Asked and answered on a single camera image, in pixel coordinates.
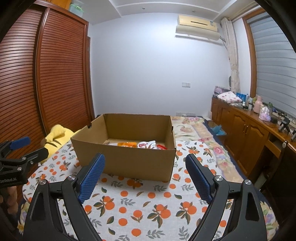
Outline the person's left hand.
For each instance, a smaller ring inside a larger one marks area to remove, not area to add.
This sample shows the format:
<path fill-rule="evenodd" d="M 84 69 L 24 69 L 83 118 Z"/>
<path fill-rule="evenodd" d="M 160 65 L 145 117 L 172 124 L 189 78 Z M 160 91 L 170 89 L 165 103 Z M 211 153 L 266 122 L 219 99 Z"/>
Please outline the person's left hand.
<path fill-rule="evenodd" d="M 17 197 L 18 194 L 16 186 L 1 189 L 0 203 L 5 203 L 7 205 L 8 214 L 16 214 L 18 212 Z"/>

